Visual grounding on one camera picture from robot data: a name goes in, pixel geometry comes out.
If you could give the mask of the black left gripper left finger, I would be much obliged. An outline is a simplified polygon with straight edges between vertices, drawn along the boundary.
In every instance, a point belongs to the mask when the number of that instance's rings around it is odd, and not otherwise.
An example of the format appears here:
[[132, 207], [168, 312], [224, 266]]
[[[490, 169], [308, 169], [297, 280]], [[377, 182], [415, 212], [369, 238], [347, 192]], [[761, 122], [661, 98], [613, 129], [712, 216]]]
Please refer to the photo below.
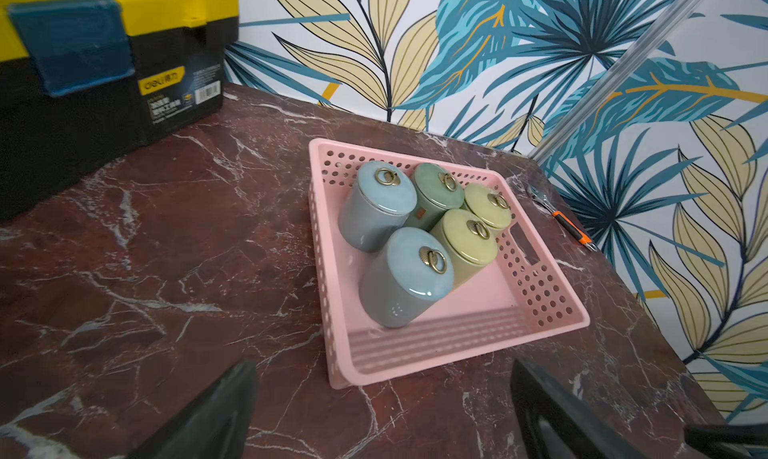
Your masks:
[[240, 458], [257, 389], [255, 364], [233, 365], [128, 456]]

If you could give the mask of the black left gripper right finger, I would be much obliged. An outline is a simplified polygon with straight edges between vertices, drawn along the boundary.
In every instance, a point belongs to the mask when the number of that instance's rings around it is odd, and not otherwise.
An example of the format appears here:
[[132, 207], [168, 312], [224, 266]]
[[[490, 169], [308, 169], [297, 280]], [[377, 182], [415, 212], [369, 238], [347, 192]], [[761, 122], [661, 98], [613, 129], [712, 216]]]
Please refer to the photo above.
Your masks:
[[511, 398], [530, 458], [642, 458], [578, 397], [535, 362], [511, 370]]

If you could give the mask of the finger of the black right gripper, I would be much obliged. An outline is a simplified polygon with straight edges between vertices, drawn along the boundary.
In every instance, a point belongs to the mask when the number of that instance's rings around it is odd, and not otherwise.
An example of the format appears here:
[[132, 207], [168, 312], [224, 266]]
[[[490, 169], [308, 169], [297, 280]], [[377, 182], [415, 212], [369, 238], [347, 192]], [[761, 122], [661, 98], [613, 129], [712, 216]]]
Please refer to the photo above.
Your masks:
[[767, 457], [767, 424], [688, 425], [684, 439], [708, 458]]

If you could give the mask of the pink perforated plastic basket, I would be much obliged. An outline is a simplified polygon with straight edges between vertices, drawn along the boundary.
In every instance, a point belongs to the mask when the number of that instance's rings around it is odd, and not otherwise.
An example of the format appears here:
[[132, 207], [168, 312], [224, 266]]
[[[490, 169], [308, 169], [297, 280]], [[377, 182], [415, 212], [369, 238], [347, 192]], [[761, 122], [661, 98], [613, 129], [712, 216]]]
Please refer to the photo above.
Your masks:
[[342, 237], [338, 216], [363, 163], [383, 161], [412, 173], [423, 158], [315, 138], [309, 143], [309, 207], [322, 324], [333, 388], [390, 380], [454, 361], [585, 328], [589, 314], [497, 172], [443, 163], [461, 185], [478, 183], [501, 194], [512, 224], [498, 238], [495, 261], [466, 284], [399, 329], [375, 323], [358, 287], [373, 255]]

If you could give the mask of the yellow-green front tea canister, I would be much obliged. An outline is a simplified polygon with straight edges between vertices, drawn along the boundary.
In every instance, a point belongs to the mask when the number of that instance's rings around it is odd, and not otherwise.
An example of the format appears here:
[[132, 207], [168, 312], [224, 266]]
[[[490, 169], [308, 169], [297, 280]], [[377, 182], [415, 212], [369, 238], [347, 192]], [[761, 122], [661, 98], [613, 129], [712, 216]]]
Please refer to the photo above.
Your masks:
[[454, 270], [457, 289], [495, 261], [496, 242], [487, 226], [463, 209], [447, 211], [430, 230], [446, 249]]

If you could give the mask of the blue front tea canister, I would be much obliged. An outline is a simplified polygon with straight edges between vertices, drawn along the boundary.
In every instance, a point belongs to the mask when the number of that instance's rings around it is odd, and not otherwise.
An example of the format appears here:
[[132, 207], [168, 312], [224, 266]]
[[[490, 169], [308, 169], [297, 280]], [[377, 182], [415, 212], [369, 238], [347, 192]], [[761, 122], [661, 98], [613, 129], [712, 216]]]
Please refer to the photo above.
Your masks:
[[445, 247], [428, 232], [396, 230], [365, 270], [359, 298], [377, 324], [401, 328], [447, 296], [455, 271]]

